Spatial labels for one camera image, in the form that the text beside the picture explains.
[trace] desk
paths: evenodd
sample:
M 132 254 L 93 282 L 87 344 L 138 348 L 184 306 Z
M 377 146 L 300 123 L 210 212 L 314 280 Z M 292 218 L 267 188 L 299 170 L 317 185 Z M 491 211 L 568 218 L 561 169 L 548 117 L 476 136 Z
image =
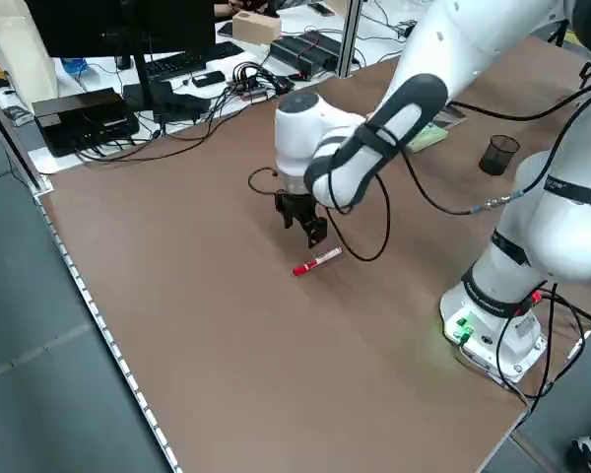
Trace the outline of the desk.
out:
M 581 63 L 528 39 L 462 99 L 544 109 L 577 84 Z M 366 113 L 393 70 L 382 63 L 318 89 Z M 392 201 L 383 257 L 345 257 L 295 279 L 291 268 L 310 259 L 303 232 L 284 230 L 271 199 L 246 185 L 274 163 L 275 106 L 251 107 L 172 160 L 62 171 L 42 197 L 177 459 L 185 471 L 219 473 L 475 470 L 521 406 L 456 363 L 437 304 L 498 212 L 433 211 L 397 160 L 382 174 Z M 477 168 L 489 136 L 515 136 L 523 157 L 547 148 L 563 119 L 471 118 L 417 155 L 417 172 L 450 207 L 501 195 L 512 169 L 487 177 Z M 177 147 L 160 141 L 142 153 Z M 367 252 L 383 222 L 373 187 L 340 225 Z M 319 251 L 336 244 L 330 235 Z M 591 285 L 567 296 L 591 310 Z
M 390 22 L 393 24 L 404 20 L 409 20 L 410 18 L 407 17 L 408 14 L 416 16 L 420 12 L 420 10 L 400 10 L 397 2 L 391 2 L 389 0 L 381 0 L 381 2 L 382 8 L 385 9 Z M 377 21 L 384 20 L 381 10 L 376 5 L 372 5 L 371 3 L 367 4 L 363 7 L 363 11 L 369 17 Z M 306 6 L 281 10 L 280 15 L 284 34 L 301 34 L 304 32 L 304 30 L 314 28 L 323 30 L 324 34 L 327 34 L 338 41 L 342 40 L 341 31 L 344 27 L 344 19 L 340 16 L 321 17 Z M 222 24 L 223 23 L 216 24 L 215 30 L 218 30 Z M 392 57 L 395 54 L 399 54 L 402 50 L 402 41 L 399 42 L 398 39 L 395 40 L 396 36 L 394 32 L 372 20 L 368 20 L 366 18 L 361 19 L 359 35 L 363 39 L 357 40 L 356 48 L 359 50 L 359 53 L 356 53 L 356 57 L 360 61 L 365 60 L 367 65 L 375 63 L 383 56 Z M 216 36 L 216 39 L 218 42 L 227 40 L 226 38 L 222 38 L 219 35 Z M 242 41 L 234 42 L 243 48 L 245 52 L 227 59 L 212 61 L 208 64 L 208 70 L 221 70 L 224 72 L 226 77 L 230 77 L 233 68 L 237 64 L 240 64 L 243 61 L 261 62 L 269 53 L 269 46 L 267 45 L 255 45 Z M 158 59 L 168 55 L 170 54 L 154 54 L 154 58 Z M 145 56 L 145 58 L 146 60 L 151 59 L 149 56 Z M 80 83 L 83 86 L 82 87 L 73 77 L 64 71 L 59 59 L 55 60 L 55 71 L 59 82 L 60 96 L 65 97 L 80 94 L 84 91 L 84 89 L 87 91 L 93 91 L 105 88 L 113 88 L 119 94 L 121 94 L 121 83 L 124 85 L 138 83 L 138 75 L 135 68 L 131 68 L 126 71 L 120 71 L 118 74 L 116 74 L 116 66 L 112 57 L 88 58 L 88 63 L 91 65 L 91 67 L 84 71 L 80 77 Z M 289 75 L 296 72 L 296 70 L 291 66 L 284 64 L 273 57 L 270 57 L 264 65 L 276 75 Z M 295 85 L 297 89 L 300 89 L 302 87 L 308 87 L 311 84 L 318 83 L 331 76 L 332 74 L 325 74 L 316 78 L 312 82 L 296 83 Z M 183 81 L 189 78 L 190 75 L 187 74 L 170 80 L 172 88 L 177 94 L 192 94 L 201 98 L 215 98 L 223 91 L 225 87 L 225 84 L 217 84 L 214 86 L 197 89 L 192 83 L 190 83 L 188 86 L 184 86 L 182 84 Z M 245 106 L 247 106 L 247 103 L 234 100 L 224 108 L 224 114 L 238 111 Z M 149 119 L 150 117 L 153 117 L 150 112 L 142 113 L 142 115 L 144 115 L 144 118 L 141 118 L 142 125 L 140 132 L 134 135 L 134 138 L 137 139 L 147 139 L 151 134 L 149 129 L 158 129 L 158 125 L 151 122 Z M 169 132 L 175 132 L 192 125 L 192 122 L 188 121 L 179 125 L 171 124 L 166 128 Z M 117 151 L 117 148 L 114 147 L 101 148 L 107 154 Z M 78 166 L 82 163 L 82 161 L 74 155 L 69 155 L 63 158 L 55 158 L 45 147 L 31 151 L 30 155 L 37 169 L 44 173 L 55 173 L 59 170 Z

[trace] white desk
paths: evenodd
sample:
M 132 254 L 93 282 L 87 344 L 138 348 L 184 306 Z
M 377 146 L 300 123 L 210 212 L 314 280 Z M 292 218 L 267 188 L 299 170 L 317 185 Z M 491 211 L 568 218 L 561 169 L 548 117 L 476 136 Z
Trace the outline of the white desk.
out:
M 419 12 L 399 7 L 399 5 L 403 5 L 403 2 L 379 0 L 379 4 L 385 9 L 391 24 L 397 24 L 411 19 L 417 20 L 417 18 L 413 17 L 417 16 Z M 383 13 L 379 7 L 373 3 L 373 0 L 363 5 L 362 12 L 377 21 L 385 22 Z M 301 34 L 308 30 L 322 30 L 323 33 L 329 37 L 337 39 L 338 41 L 342 40 L 341 31 L 344 28 L 343 17 L 338 15 L 333 17 L 322 17 L 306 6 L 281 10 L 279 14 L 282 19 L 282 29 L 284 34 Z M 215 30 L 218 30 L 222 24 L 223 23 L 216 24 Z M 328 30 L 337 30 L 338 32 L 332 33 L 328 32 Z M 402 41 L 399 41 L 396 38 L 396 34 L 391 29 L 367 18 L 361 18 L 360 20 L 359 37 L 360 38 L 356 41 L 356 49 L 358 49 L 359 52 L 355 52 L 355 57 L 360 62 L 363 62 L 365 59 L 365 65 L 371 65 L 377 62 L 382 56 L 386 56 L 385 58 L 393 57 L 393 55 L 400 54 L 403 49 Z M 218 42 L 228 40 L 227 38 L 218 35 L 216 38 Z M 261 62 L 269 53 L 269 46 L 267 45 L 256 45 L 236 40 L 233 42 L 237 43 L 242 49 L 244 49 L 244 52 L 227 59 L 211 61 L 208 63 L 208 70 L 221 70 L 226 77 L 229 77 L 231 76 L 233 68 L 237 64 L 240 64 L 243 61 Z M 167 55 L 170 54 L 154 54 L 154 58 L 166 57 Z M 61 97 L 80 94 L 84 91 L 84 88 L 88 91 L 114 88 L 120 94 L 122 93 L 121 81 L 123 85 L 138 83 L 136 69 L 131 68 L 116 73 L 115 62 L 112 57 L 88 58 L 88 63 L 91 67 L 82 73 L 80 77 L 80 86 L 75 78 L 71 77 L 64 71 L 59 59 L 55 60 L 55 70 L 57 73 L 59 94 Z M 264 66 L 274 74 L 281 76 L 296 72 L 291 66 L 273 57 L 269 57 L 264 63 Z M 330 73 L 324 74 L 311 82 L 296 83 L 295 87 L 301 89 L 313 83 L 320 82 L 328 77 L 331 77 Z M 191 94 L 200 98 L 215 98 L 223 92 L 224 87 L 226 86 L 224 83 L 221 83 L 197 89 L 192 82 L 190 82 L 188 86 L 184 86 L 182 84 L 183 81 L 189 78 L 190 75 L 185 75 L 170 80 L 172 88 L 177 94 Z M 246 106 L 248 106 L 248 103 L 246 102 L 232 100 L 224 107 L 222 116 L 241 110 Z M 141 121 L 140 131 L 133 136 L 135 139 L 147 139 L 150 137 L 151 131 L 158 129 L 158 125 L 153 121 L 150 121 L 150 118 L 152 118 L 150 112 L 142 112 L 141 115 L 142 117 L 139 117 Z M 192 125 L 193 123 L 191 121 L 174 125 L 168 124 L 166 130 L 167 132 L 175 132 Z M 104 153 L 109 154 L 118 151 L 117 147 L 103 146 L 100 148 Z M 82 160 L 75 155 L 55 158 L 45 147 L 31 151 L 30 156 L 37 169 L 43 173 L 55 173 L 62 169 L 71 168 L 82 163 Z

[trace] keyboard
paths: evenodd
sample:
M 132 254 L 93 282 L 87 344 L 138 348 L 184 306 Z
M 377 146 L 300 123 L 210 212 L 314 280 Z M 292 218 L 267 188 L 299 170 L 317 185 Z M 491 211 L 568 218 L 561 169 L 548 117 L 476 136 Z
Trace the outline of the keyboard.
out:
M 157 61 L 147 63 L 147 75 L 150 81 L 165 81 L 191 72 L 206 69 L 206 63 L 216 59 L 236 56 L 243 50 L 231 41 L 218 42 L 204 56 L 192 52 L 181 52 Z

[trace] red cable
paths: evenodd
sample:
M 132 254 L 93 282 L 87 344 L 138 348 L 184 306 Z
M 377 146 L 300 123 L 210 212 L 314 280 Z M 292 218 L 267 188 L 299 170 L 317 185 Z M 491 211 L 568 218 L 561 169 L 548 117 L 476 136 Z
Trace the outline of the red cable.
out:
M 305 52 L 308 52 L 308 51 L 310 51 L 310 50 L 311 50 L 312 48 L 314 48 L 314 47 L 317 45 L 317 43 L 319 42 L 319 40 L 320 40 L 320 33 L 319 33 L 319 32 L 316 32 L 316 33 L 317 33 L 317 39 L 315 40 L 315 42 L 314 42 L 313 44 L 310 44 L 309 46 L 307 46 L 307 47 L 306 47 L 305 49 L 303 49 L 302 51 L 300 51 L 300 52 L 297 54 L 297 56 L 295 57 L 295 65 L 296 65 L 297 67 L 299 67 L 299 57 L 300 57 L 300 56 L 302 56 L 302 55 L 303 55 Z

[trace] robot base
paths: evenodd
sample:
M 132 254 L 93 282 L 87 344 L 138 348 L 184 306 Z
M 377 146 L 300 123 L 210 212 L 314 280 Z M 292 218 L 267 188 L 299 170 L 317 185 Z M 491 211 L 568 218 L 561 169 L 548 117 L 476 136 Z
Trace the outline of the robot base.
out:
M 496 367 L 496 346 L 507 319 L 496 317 L 479 308 L 459 283 L 440 300 L 444 335 L 455 345 L 465 332 L 471 336 L 464 352 L 483 367 L 497 383 L 503 384 Z M 543 354 L 547 339 L 532 310 L 512 318 L 499 349 L 501 372 L 510 382 L 518 382 Z

